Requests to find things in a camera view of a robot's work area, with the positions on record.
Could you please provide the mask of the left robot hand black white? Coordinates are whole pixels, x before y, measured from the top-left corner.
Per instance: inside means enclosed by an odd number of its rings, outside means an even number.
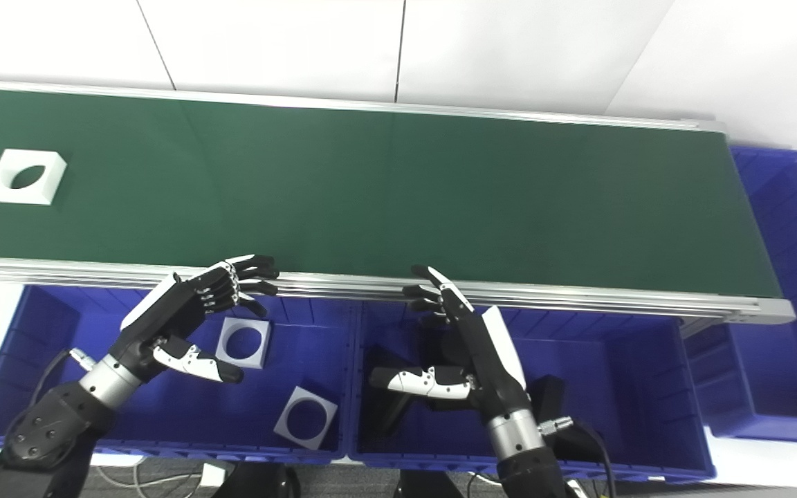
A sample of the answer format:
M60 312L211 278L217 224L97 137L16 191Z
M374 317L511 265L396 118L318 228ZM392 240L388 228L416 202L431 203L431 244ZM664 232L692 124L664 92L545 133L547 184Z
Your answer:
M253 294L275 296L275 259L244 255L220 261L183 279L169 274L123 319L119 338L108 350L114 362L145 384L170 368L215 382L237 384L240 367L190 343L209 315L241 306L257 317L268 315Z

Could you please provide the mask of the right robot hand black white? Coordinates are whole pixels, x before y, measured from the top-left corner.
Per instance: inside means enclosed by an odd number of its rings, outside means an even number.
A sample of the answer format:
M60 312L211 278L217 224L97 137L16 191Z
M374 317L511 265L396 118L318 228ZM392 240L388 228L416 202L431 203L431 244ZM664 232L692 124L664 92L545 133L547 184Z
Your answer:
M368 376L371 387L430 400L462 401L484 421L532 415L533 407L521 362L500 310L477 312L456 284L436 268L413 265L412 274L429 286L405 286L414 310L429 310L424 324L449 326L465 347L465 365L431 365L404 369L376 367Z

